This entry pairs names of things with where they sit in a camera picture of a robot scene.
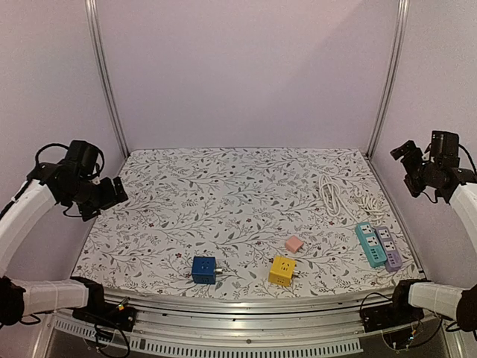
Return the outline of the blue cube socket adapter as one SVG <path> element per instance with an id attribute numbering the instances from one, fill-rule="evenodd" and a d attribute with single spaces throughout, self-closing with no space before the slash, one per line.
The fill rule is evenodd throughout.
<path id="1" fill-rule="evenodd" d="M 195 256 L 192 261 L 192 279 L 196 284 L 215 285 L 217 276 L 223 275 L 225 269 L 217 266 L 215 257 Z"/>

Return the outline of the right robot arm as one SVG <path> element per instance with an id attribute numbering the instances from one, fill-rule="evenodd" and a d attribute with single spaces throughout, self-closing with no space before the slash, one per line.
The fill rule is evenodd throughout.
<path id="1" fill-rule="evenodd" d="M 471 162 L 470 169 L 460 167 L 460 150 Z M 442 198 L 454 210 L 476 246 L 476 165 L 459 143 L 459 135 L 433 131 L 426 150 L 409 140 L 391 150 L 391 156 L 403 165 L 404 183 L 411 196 L 418 197 L 428 187 L 434 189 L 433 202 Z M 392 301 L 385 310 L 385 318 L 392 325 L 401 325 L 414 309 L 423 309 L 451 320 L 460 331 L 476 333 L 475 286 L 464 289 L 427 280 L 401 280 Z"/>

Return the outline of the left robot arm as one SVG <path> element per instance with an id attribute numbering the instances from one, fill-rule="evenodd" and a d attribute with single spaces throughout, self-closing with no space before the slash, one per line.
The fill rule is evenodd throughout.
<path id="1" fill-rule="evenodd" d="M 104 287 L 84 277 L 56 281 L 25 281 L 6 275 L 10 261 L 31 229 L 57 205 L 77 206 L 83 222 L 128 200 L 121 178 L 103 178 L 104 153 L 83 140 L 62 145 L 66 154 L 57 163 L 34 157 L 34 168 L 19 191 L 1 210 L 1 325 L 12 326 L 24 317 L 72 309 L 96 324 L 124 309 L 108 304 Z"/>

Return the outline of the pink plug adapter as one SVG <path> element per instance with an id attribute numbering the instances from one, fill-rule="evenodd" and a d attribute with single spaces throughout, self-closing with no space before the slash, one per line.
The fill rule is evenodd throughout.
<path id="1" fill-rule="evenodd" d="M 304 242 L 297 236 L 290 236 L 285 242 L 285 248 L 293 254 L 296 254 L 302 247 Z"/>

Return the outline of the purple power strip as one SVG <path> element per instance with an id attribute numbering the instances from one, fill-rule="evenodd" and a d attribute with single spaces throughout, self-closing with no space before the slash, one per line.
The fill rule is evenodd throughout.
<path id="1" fill-rule="evenodd" d="M 376 227 L 375 233 L 386 256 L 385 268 L 387 272 L 396 272 L 402 267 L 402 258 L 397 250 L 397 244 L 387 227 Z"/>

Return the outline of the teal power strip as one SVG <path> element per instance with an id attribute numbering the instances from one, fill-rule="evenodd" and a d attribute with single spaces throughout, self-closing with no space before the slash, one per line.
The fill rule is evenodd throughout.
<path id="1" fill-rule="evenodd" d="M 356 225 L 355 233 L 364 254 L 372 268 L 383 266 L 386 262 L 385 252 L 369 222 Z"/>

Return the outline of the floral table mat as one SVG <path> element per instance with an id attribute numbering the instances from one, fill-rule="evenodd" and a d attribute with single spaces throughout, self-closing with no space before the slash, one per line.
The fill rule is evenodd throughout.
<path id="1" fill-rule="evenodd" d="M 111 289 L 229 300 L 375 291 L 420 266 L 356 149 L 199 148 L 134 151 L 120 176 L 128 201 L 95 221 L 74 275 Z M 372 268 L 355 233 L 387 227 L 402 267 Z M 293 254 L 290 236 L 304 244 Z M 196 284 L 195 256 L 225 269 Z M 268 282 L 276 256 L 296 261 L 290 286 Z"/>

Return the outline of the yellow cube socket adapter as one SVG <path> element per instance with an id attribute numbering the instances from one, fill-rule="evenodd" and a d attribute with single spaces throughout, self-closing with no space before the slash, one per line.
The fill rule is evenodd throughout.
<path id="1" fill-rule="evenodd" d="M 300 275 L 296 264 L 293 259 L 276 256 L 268 273 L 268 282 L 279 286 L 290 286 L 293 278 Z"/>

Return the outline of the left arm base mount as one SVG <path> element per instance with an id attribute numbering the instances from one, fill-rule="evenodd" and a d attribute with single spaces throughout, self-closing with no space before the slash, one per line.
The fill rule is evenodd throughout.
<path id="1" fill-rule="evenodd" d="M 89 299 L 85 307 L 72 310 L 72 317 L 77 320 L 120 329 L 128 333 L 133 331 L 137 314 L 138 310 L 131 307 L 126 301 L 112 304 L 106 302 L 103 298 L 98 300 Z"/>

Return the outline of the right aluminium frame post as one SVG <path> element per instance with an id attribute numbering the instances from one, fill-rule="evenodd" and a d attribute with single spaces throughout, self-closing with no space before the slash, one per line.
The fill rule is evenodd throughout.
<path id="1" fill-rule="evenodd" d="M 397 73 L 399 70 L 399 61 L 402 54 L 402 47 L 405 39 L 405 30 L 408 21 L 409 6 L 409 0 L 399 0 L 397 2 L 397 17 L 391 46 L 390 60 L 385 76 L 385 83 L 383 86 L 382 95 L 379 101 L 376 120 L 366 150 L 366 158 L 369 161 L 372 161 L 375 156 L 380 137 L 382 135 L 382 130 L 385 124 L 388 108 L 391 103 L 394 84 L 396 82 Z"/>

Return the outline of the aluminium frame post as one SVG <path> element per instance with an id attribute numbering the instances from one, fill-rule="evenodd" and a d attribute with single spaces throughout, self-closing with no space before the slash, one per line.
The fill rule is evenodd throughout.
<path id="1" fill-rule="evenodd" d="M 409 6 L 409 0 L 399 0 L 397 2 L 397 17 L 391 46 L 390 60 L 385 76 L 385 83 L 383 86 L 382 95 L 379 101 L 376 120 L 366 150 L 366 158 L 369 161 L 372 161 L 375 156 L 380 137 L 382 135 L 382 130 L 385 124 L 388 108 L 391 103 L 394 84 L 396 82 L 397 73 L 399 70 L 399 61 L 402 54 L 402 47 L 405 39 L 405 30 L 408 21 Z"/>
<path id="2" fill-rule="evenodd" d="M 94 0 L 86 0 L 86 19 L 89 26 L 89 33 L 92 42 L 92 50 L 95 56 L 95 62 L 98 69 L 98 75 L 101 82 L 101 88 L 104 94 L 104 100 L 107 106 L 110 123 L 116 138 L 117 145 L 124 159 L 130 156 L 130 149 L 127 144 L 123 124 L 121 123 L 119 109 L 113 92 L 113 84 L 110 73 L 107 68 L 106 52 L 104 42 L 101 36 L 101 25 L 98 14 L 98 3 Z"/>

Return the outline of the aluminium front rail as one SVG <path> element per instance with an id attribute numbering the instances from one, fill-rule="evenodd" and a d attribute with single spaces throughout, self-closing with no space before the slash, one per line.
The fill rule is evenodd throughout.
<path id="1" fill-rule="evenodd" d="M 365 330 L 360 312 L 386 303 L 390 291 L 311 298 L 188 298 L 108 289 L 106 299 L 128 299 L 133 329 L 104 342 L 108 354 L 131 357 L 474 357 L 469 333 L 446 331 L 426 312 L 414 347 L 391 346 L 399 327 Z"/>

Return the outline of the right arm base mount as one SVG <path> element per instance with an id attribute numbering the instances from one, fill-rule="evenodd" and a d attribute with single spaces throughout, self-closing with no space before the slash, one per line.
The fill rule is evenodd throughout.
<path id="1" fill-rule="evenodd" d="M 414 322 L 418 323 L 424 318 L 423 309 L 409 304 L 395 304 L 393 302 L 371 307 L 361 307 L 359 315 L 366 333 L 386 330 Z"/>

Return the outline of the left aluminium frame post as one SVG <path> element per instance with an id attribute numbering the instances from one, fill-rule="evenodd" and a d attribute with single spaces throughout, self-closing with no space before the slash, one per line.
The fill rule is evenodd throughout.
<path id="1" fill-rule="evenodd" d="M 124 159 L 130 156 L 130 149 L 127 144 L 123 124 L 121 123 L 119 109 L 113 92 L 113 84 L 110 73 L 107 68 L 106 52 L 104 42 L 101 36 L 101 25 L 98 14 L 98 3 L 94 0 L 86 0 L 86 19 L 89 26 L 89 33 L 92 42 L 92 50 L 95 56 L 95 62 L 98 69 L 98 75 L 101 82 L 101 88 L 104 94 L 104 100 L 107 106 L 110 123 L 116 138 L 117 145 Z"/>

